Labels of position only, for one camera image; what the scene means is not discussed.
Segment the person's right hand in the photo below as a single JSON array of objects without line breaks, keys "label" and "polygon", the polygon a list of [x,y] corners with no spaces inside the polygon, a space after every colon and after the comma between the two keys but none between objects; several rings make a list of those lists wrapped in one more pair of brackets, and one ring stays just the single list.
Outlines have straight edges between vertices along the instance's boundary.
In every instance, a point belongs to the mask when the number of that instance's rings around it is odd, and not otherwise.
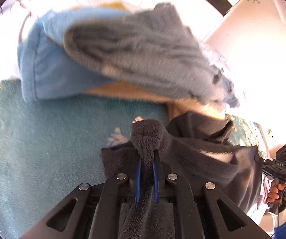
[{"label": "person's right hand", "polygon": [[267,202],[275,204],[281,201],[281,193],[285,190],[286,184],[279,182],[276,184],[275,181],[271,182],[271,187],[267,195]]}]

